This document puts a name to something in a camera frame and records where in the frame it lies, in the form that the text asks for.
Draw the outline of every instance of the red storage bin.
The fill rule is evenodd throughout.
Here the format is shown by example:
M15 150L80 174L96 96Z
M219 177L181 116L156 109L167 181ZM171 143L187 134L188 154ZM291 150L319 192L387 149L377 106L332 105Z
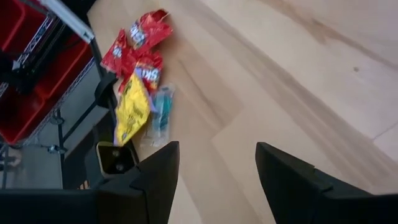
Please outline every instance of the red storage bin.
M60 98L92 58L86 42L80 40L74 45L78 40L77 35L68 40L65 45L72 46L62 51L60 56L52 61L36 85L35 91L43 98Z
M66 43L75 42L72 36ZM76 77L92 58L84 41L60 52L47 67L45 75L29 96L21 96L12 88L0 98L0 134L9 144L28 137L55 106Z
M0 98L0 133L11 144L22 139L23 133L32 132L44 117L42 108L45 101L36 93L19 95L12 88Z
M19 0L0 1L0 45L3 51L25 50L45 16Z

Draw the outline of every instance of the black plastic part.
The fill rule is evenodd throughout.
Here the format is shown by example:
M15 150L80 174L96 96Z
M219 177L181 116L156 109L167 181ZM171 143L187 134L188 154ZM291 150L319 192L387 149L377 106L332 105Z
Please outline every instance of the black plastic part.
M57 111L56 111L56 117L57 118L62 118L62 115L61 115L61 110L60 109L58 109ZM58 142L59 142L59 148L60 149L63 149L64 148L64 146L63 146L63 143L65 143L64 141L63 141L63 130L62 130L62 123L61 124L58 124L58 126L57 126L57 128L58 128Z
M264 142L256 164L278 224L398 223L398 195L372 195Z
M118 151L119 156L114 156L113 151ZM117 170L118 165L122 165L124 170ZM132 169L134 165L129 148L104 145L101 142L97 146L94 145L85 156L86 179L90 187L96 189L117 175Z
M86 119L86 117L93 111L96 106L96 102L92 102L91 105L86 109L86 111L77 119L75 124L69 129L69 131L61 138L62 142L68 140L68 138L76 131L77 127Z
M171 142L99 190L2 190L2 223L168 223L178 179Z
M113 95L113 84L116 83L116 81L116 76L112 73L107 73L105 77L101 77L101 81L95 89L95 100L98 106L110 109L108 101L111 95Z
M81 141L70 142L76 145L62 163L62 184L64 189L77 189L81 184L88 180L88 170L86 170L85 157L88 152L96 146L99 141L113 141L113 128L110 124L113 121L111 115L107 113L93 129L83 136ZM90 187L96 187L95 182L90 182Z

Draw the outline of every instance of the metal shelf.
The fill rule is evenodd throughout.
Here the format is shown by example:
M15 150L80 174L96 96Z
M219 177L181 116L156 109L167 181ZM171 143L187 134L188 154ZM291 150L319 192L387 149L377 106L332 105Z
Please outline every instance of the metal shelf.
M46 17L45 20L43 21L42 25L37 29L36 34L33 36L32 40L27 44L24 52L28 52L28 54L22 54L18 58L18 62L22 64L25 63L26 59L29 57L30 53L33 51L33 49L36 47L36 45L40 42L42 37L44 36L45 32L47 29L51 26L52 22L54 21L53 18L51 17ZM7 90L8 84L7 83L2 83L0 84L0 97L2 94Z
M58 100L55 106L51 109L51 111L46 115L46 117L40 122L40 124L36 127L36 129L32 132L32 134L22 143L24 146L32 143L32 141L36 138L36 136L43 130L44 126L49 122L50 118L55 114L55 112L61 108L63 103L67 100L70 93L75 90L77 85L82 81L82 79L86 76L88 71L94 66L95 61L92 58L84 69L80 72L77 78L73 81L73 83L69 86L66 92L62 95L62 97Z

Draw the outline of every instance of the metal pole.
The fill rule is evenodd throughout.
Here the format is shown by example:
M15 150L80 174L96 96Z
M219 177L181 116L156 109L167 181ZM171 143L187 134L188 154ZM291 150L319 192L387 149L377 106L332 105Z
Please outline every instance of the metal pole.
M8 145L3 145L2 149L4 149L4 170L2 172L2 184L1 188L5 189L7 184L7 169L8 169Z
M113 129L116 127L116 123L118 122L118 120L116 119L116 113L114 112L114 105L112 104L112 101L111 101L111 99L108 99L108 107L109 107L109 112L111 113L111 117L112 117L112 120L113 120L113 123L112 123L112 125L113 125Z
M97 102L94 101L88 108L87 110L79 117L79 119L76 121L76 123L69 129L69 131L66 133L64 137L61 138L62 140L62 145L63 143L73 134L73 132L76 131L76 128L79 127L81 122L93 111L95 106L97 105Z
M3 142L0 143L0 155L6 150L5 145L6 145L6 144L3 143Z
M64 23L68 24L77 35L80 36L87 44L94 39L93 31L73 13L60 0L39 0L39 2L56 14Z
M57 118L61 118L61 110L57 110ZM58 124L58 141L60 143L60 148L63 149L63 133L62 124Z

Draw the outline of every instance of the black frame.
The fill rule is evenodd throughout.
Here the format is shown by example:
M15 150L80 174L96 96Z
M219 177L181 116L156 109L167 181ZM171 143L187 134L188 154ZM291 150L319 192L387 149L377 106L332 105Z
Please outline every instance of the black frame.
M177 187L179 164L179 144L174 141L97 189L3 190L0 191L1 221L167 223Z
M83 22L85 22L89 27L91 27L88 18L87 18L87 12L90 10L91 6L94 4L95 0L83 0L83 1L66 1L62 0L66 6L68 6ZM104 79L105 77L113 76L114 80L116 81L116 76L115 74L107 72L103 67L101 67L100 63L102 61L102 56L101 52L98 48L98 44L96 42L96 39L93 39L90 43L91 51L93 53L93 57L95 60L96 67L98 69L99 77L100 79ZM105 95L101 96L102 102L106 102L106 108L109 109L109 113L111 114L112 121L113 123L112 128L116 127L116 113L114 112L114 109L118 105L118 101L113 94L113 91L107 92ZM67 151L68 149L64 148L64 143L65 141L73 134L73 132L76 131L77 127L84 121L84 119L90 114L90 112L95 108L95 106L98 105L98 99L96 99L92 104L86 109L86 111L78 118L75 124L70 128L70 130L63 135L63 129L62 129L62 123L57 124L58 126L58 143L59 146L54 145L53 147L57 149L62 149L63 151ZM56 111L55 118L62 118L60 109ZM136 148L134 147L132 141L129 141L126 145L131 151L134 159L134 163L138 164L139 163L139 158L136 152ZM9 146L4 146L6 147L4 150L6 152L6 157L4 160L4 163L6 163L8 159L8 147ZM65 160L65 156L63 153L60 154L60 162L61 162L61 171L63 171L63 162ZM7 180L7 166L4 168L3 172L3 179L2 179L2 189L6 188L6 180Z

